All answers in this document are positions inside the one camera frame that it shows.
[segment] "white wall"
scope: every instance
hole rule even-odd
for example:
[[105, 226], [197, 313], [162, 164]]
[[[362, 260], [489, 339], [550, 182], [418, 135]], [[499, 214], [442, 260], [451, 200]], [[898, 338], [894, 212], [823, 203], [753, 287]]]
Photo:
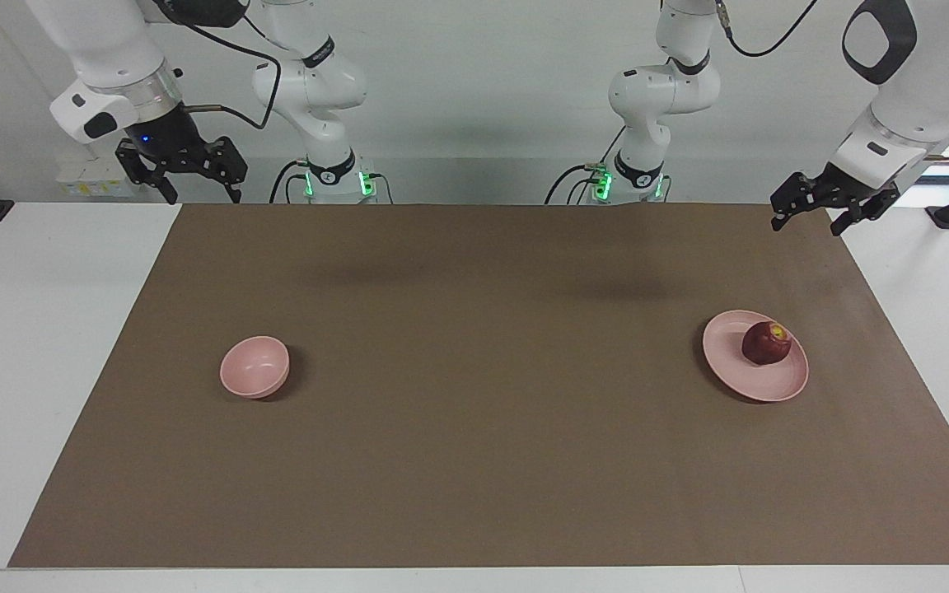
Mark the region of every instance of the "white wall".
[[[250, 12], [264, 22], [260, 7]], [[736, 35], [761, 49], [787, 29], [803, 0], [732, 3]], [[671, 120], [667, 172], [675, 199], [765, 202], [796, 169], [817, 172], [874, 87], [848, 70], [840, 38], [859, 0], [815, 8], [778, 53], [736, 55], [722, 34], [723, 75], [709, 112]], [[594, 161], [620, 127], [606, 89], [615, 72], [661, 63], [654, 0], [323, 0], [339, 52], [368, 72], [367, 103], [346, 112], [355, 147], [391, 176], [408, 202], [537, 203], [570, 162]], [[250, 89], [257, 60], [191, 31], [153, 26], [190, 104], [222, 102], [259, 113]], [[223, 33], [253, 48], [245, 27]], [[67, 59], [19, 0], [0, 0], [0, 195], [63, 199], [57, 164], [88, 158], [46, 105], [74, 78]], [[301, 153], [280, 119], [256, 132], [219, 114], [197, 115], [207, 139], [226, 134], [252, 165], [245, 191], [266, 196], [283, 161]], [[115, 140], [93, 150], [110, 154]], [[223, 200], [215, 184], [180, 180], [185, 200]]]

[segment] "red apple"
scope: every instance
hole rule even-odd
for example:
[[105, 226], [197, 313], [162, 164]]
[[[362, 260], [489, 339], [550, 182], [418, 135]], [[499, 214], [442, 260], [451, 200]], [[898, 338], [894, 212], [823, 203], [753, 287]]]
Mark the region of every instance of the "red apple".
[[786, 360], [793, 347], [793, 338], [781, 325], [772, 320], [762, 322], [749, 328], [741, 341], [741, 353], [746, 359], [760, 364], [775, 364]]

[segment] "white table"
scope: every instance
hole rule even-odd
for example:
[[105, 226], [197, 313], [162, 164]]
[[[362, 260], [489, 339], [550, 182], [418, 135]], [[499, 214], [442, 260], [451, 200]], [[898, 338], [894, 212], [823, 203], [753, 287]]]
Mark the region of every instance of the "white table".
[[[19, 203], [0, 224], [0, 592], [949, 592], [949, 567], [4, 570], [178, 208]], [[896, 209], [844, 240], [949, 421], [949, 233]]]

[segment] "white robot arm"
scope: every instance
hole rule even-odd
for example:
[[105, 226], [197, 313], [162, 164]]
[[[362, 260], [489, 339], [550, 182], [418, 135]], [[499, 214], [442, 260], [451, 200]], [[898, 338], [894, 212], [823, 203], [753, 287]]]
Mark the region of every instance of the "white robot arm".
[[666, 0], [657, 42], [669, 61], [621, 72], [610, 84], [610, 106], [624, 119], [621, 150], [610, 163], [613, 190], [606, 203], [646, 198], [664, 166], [671, 133], [664, 115], [695, 113], [715, 104], [720, 75], [709, 63], [716, 30], [714, 0]]
[[839, 236], [899, 196], [895, 177], [949, 138], [949, 0], [866, 0], [844, 32], [844, 57], [880, 87], [824, 171], [794, 173], [771, 196], [780, 230], [794, 215], [844, 208]]
[[[322, 203], [361, 202], [368, 193], [364, 173], [345, 125], [333, 111], [365, 102], [364, 72], [335, 52], [314, 0], [263, 0], [263, 5], [270, 20], [267, 37], [294, 56], [282, 62], [273, 111], [300, 134], [311, 173], [306, 192]], [[255, 94], [265, 105], [274, 82], [267, 67], [260, 65], [252, 78]]]
[[[226, 188], [236, 186], [248, 165], [229, 138], [205, 142], [162, 51], [148, 36], [142, 0], [26, 0], [50, 40], [68, 54], [79, 77], [50, 105], [57, 123], [79, 142], [94, 142], [116, 130], [128, 138], [116, 156], [135, 184], [158, 188], [169, 203], [178, 194], [166, 173], [197, 173]], [[175, 16], [191, 24], [230, 26], [247, 5], [237, 0], [175, 0]], [[143, 164], [151, 162], [153, 169]]]

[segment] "plate with fruit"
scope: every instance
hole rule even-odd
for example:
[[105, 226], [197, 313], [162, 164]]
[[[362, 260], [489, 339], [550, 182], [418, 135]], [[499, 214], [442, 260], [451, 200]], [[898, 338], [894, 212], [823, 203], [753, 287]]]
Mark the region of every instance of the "plate with fruit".
[[728, 311], [716, 315], [701, 338], [705, 359], [732, 390], [761, 402], [795, 398], [807, 384], [801, 342], [767, 315]]

